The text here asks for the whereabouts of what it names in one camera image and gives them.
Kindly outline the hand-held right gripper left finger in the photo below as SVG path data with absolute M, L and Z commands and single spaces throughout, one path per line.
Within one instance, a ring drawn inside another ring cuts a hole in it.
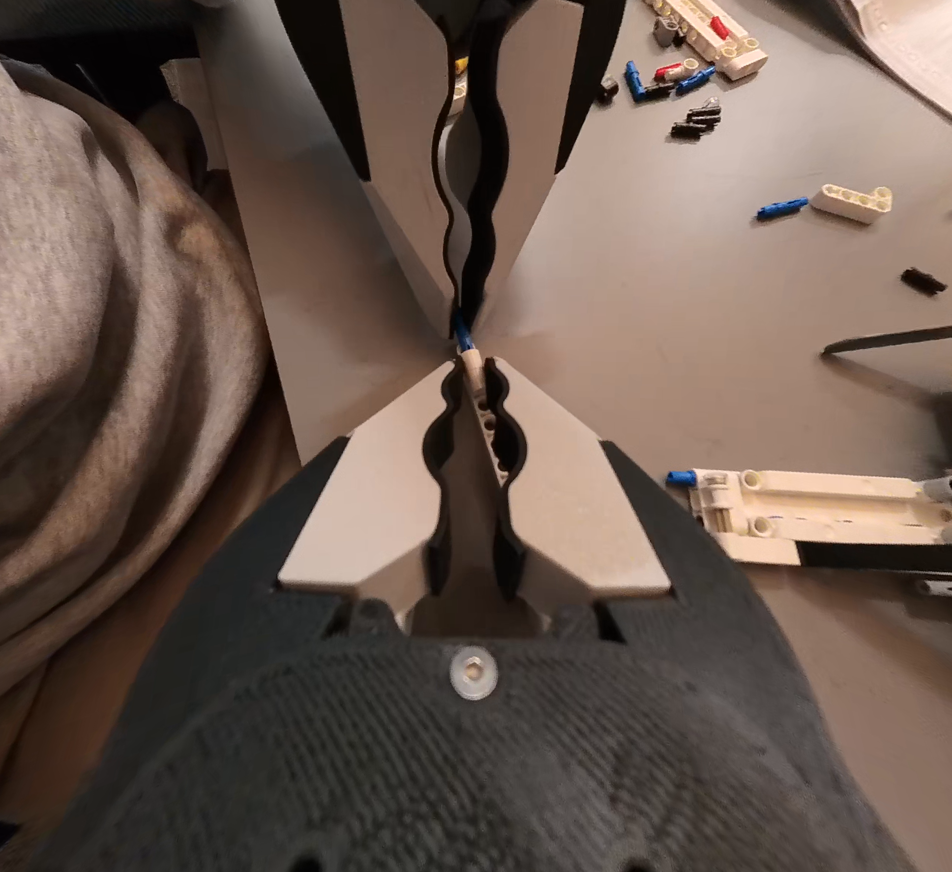
M 446 481 L 462 368 L 445 362 L 345 439 L 278 573 L 284 588 L 421 601 L 451 560 Z

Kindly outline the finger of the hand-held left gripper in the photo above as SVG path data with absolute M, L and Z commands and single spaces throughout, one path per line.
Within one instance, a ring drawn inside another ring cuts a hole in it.
M 450 336 L 457 290 L 438 149 L 452 98 L 445 34 L 415 0 L 339 0 L 368 164 L 366 197 L 422 312 Z
M 466 199 L 463 322 L 492 308 L 555 183 L 583 12 L 568 0 L 530 0 L 475 34 L 465 115 L 479 157 Z

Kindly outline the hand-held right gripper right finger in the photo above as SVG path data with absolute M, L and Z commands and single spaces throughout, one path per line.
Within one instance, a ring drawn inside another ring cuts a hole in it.
M 658 597 L 670 580 L 602 440 L 503 359 L 497 413 L 515 463 L 499 486 L 493 569 L 507 600 Z

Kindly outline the long white lego beam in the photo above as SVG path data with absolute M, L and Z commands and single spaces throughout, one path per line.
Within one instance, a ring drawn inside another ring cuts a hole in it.
M 506 423 L 497 413 L 501 394 L 498 380 L 486 368 L 486 361 L 476 348 L 457 348 L 466 379 L 475 418 L 479 426 L 492 472 L 499 486 L 506 485 L 515 465 L 514 443 Z

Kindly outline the white zebra lego helicopter model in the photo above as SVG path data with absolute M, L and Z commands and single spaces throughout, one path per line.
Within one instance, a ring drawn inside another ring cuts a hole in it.
M 884 572 L 951 596 L 951 479 L 780 470 L 666 474 L 694 519 L 743 565 Z

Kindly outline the pile of loose lego pieces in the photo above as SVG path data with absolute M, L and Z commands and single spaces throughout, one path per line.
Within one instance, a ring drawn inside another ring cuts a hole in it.
M 658 49 L 680 58 L 643 72 L 630 60 L 622 85 L 640 107 L 684 99 L 714 82 L 735 85 L 759 74 L 769 56 L 760 40 L 715 0 L 642 0 L 653 20 Z

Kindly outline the white angled lego beam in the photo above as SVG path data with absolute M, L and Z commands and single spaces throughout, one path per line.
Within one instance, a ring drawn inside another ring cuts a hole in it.
M 863 225 L 871 225 L 891 212 L 893 193 L 887 187 L 871 192 L 827 183 L 808 200 L 814 210 L 838 216 Z

